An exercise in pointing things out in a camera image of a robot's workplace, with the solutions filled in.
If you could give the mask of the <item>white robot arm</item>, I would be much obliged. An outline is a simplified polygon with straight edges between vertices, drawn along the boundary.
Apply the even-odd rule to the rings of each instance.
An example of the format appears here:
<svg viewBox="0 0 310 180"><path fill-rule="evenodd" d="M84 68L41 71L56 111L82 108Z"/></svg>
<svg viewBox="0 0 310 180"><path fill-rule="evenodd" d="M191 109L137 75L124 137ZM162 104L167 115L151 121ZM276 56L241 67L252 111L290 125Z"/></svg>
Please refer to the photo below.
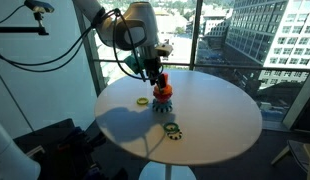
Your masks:
<svg viewBox="0 0 310 180"><path fill-rule="evenodd" d="M97 0L72 0L90 21L91 27L106 46L132 54L125 64L139 79L159 88L166 86L159 52L158 28L149 2L133 2L124 14L118 8L107 12Z"/></svg>

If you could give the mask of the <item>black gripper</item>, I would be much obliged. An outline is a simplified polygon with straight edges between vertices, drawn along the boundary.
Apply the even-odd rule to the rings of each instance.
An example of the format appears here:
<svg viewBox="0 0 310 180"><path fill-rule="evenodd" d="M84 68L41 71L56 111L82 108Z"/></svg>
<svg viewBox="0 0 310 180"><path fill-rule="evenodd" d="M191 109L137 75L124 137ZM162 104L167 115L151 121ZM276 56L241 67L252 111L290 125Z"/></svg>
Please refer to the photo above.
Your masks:
<svg viewBox="0 0 310 180"><path fill-rule="evenodd" d="M147 76L149 77L150 85L153 86L156 83L155 77L160 74L159 68L161 67L157 51L154 46L141 46L138 48L138 50L140 57L143 59L144 68L146 70ZM157 79L157 86L159 90L165 88L164 74L159 75Z"/></svg>

